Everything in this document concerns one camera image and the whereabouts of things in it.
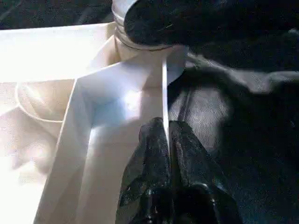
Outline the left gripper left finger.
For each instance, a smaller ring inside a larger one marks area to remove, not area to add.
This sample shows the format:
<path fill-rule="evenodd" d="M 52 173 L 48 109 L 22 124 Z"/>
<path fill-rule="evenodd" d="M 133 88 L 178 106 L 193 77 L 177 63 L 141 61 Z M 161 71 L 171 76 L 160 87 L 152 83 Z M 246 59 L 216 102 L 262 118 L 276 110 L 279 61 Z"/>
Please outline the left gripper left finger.
<path fill-rule="evenodd" d="M 138 145 L 122 177 L 117 224 L 170 224 L 173 216 L 171 168 L 163 119 L 140 128 Z"/>

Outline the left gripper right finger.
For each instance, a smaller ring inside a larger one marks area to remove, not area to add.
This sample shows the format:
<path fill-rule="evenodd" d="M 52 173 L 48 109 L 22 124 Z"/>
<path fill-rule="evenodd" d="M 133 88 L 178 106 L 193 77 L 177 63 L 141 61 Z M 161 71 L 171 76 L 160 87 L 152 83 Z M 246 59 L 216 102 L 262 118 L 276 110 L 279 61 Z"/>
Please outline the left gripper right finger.
<path fill-rule="evenodd" d="M 241 224 L 220 166 L 183 121 L 169 123 L 176 224 Z"/>

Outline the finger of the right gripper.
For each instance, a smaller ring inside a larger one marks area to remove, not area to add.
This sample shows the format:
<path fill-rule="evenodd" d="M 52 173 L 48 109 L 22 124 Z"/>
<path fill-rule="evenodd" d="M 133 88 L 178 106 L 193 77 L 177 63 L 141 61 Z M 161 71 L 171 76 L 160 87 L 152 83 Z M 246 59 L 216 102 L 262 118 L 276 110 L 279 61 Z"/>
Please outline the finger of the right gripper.
<path fill-rule="evenodd" d="M 140 45 L 194 45 L 278 35 L 299 26 L 296 0 L 138 0 L 124 30 Z"/>

